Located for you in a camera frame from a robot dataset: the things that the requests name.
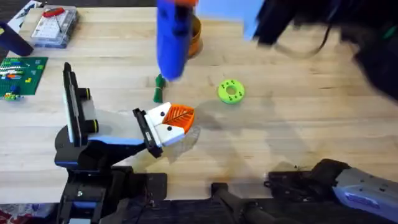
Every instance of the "green gear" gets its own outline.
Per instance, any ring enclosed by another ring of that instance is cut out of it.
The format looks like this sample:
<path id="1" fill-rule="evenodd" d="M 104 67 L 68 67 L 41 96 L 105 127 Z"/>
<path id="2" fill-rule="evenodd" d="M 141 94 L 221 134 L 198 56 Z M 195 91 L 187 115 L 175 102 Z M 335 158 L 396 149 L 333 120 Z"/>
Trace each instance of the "green gear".
<path id="1" fill-rule="evenodd" d="M 237 80 L 224 80 L 218 86 L 218 97 L 227 104 L 239 103 L 244 97 L 244 87 Z"/>

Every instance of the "orange container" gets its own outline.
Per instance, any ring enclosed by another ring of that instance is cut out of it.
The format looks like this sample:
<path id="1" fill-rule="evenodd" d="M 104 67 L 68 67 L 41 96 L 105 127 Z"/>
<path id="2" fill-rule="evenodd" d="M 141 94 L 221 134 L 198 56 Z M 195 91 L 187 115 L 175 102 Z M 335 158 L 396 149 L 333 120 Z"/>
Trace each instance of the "orange container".
<path id="1" fill-rule="evenodd" d="M 193 15 L 192 16 L 192 40 L 191 40 L 191 46 L 189 47 L 188 51 L 188 56 L 192 57 L 196 53 L 199 52 L 201 49 L 201 39 L 200 39 L 200 34 L 201 34 L 201 23 L 200 20 Z"/>

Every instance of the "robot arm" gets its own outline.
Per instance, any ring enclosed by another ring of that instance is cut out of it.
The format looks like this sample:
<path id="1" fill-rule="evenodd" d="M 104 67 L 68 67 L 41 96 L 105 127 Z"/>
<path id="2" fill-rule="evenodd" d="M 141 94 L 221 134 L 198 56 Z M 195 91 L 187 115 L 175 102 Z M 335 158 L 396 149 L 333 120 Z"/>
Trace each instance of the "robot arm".
<path id="1" fill-rule="evenodd" d="M 311 171 L 270 172 L 264 185 L 274 198 L 295 202 L 336 200 L 398 222 L 398 183 L 344 162 L 323 159 Z"/>

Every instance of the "blue tool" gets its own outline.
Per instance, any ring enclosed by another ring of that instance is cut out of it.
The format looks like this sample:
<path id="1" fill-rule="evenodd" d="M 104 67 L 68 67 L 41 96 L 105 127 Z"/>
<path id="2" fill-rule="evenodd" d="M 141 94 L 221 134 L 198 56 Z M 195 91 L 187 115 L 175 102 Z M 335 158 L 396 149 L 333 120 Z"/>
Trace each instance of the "blue tool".
<path id="1" fill-rule="evenodd" d="M 192 7 L 170 0 L 157 1 L 157 63 L 165 79 L 178 79 L 192 39 Z"/>

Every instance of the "red object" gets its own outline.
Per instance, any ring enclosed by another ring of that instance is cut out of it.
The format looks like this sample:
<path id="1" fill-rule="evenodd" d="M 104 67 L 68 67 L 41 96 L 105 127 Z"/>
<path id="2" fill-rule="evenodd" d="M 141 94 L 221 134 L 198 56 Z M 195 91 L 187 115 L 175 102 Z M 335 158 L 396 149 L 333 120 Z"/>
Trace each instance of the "red object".
<path id="1" fill-rule="evenodd" d="M 65 10 L 63 8 L 58 7 L 58 8 L 55 8 L 55 9 L 50 9 L 47 12 L 43 12 L 43 17 L 50 18 L 50 17 L 53 17 L 53 16 L 60 15 L 60 14 L 62 14 L 64 12 L 65 12 Z"/>

